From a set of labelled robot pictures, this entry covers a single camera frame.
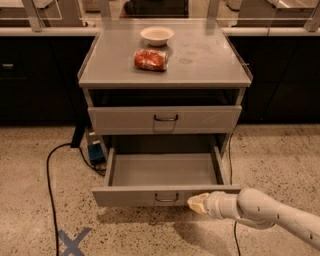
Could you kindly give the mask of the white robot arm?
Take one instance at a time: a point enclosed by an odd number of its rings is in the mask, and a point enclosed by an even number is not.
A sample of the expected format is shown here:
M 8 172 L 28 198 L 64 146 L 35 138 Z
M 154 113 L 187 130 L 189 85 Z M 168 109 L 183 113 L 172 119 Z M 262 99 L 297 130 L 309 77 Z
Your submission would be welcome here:
M 204 193 L 189 198 L 187 203 L 198 214 L 214 219 L 233 219 L 256 229 L 267 229 L 276 224 L 320 249 L 319 216 L 285 205 L 257 189 L 245 188 L 238 194 Z

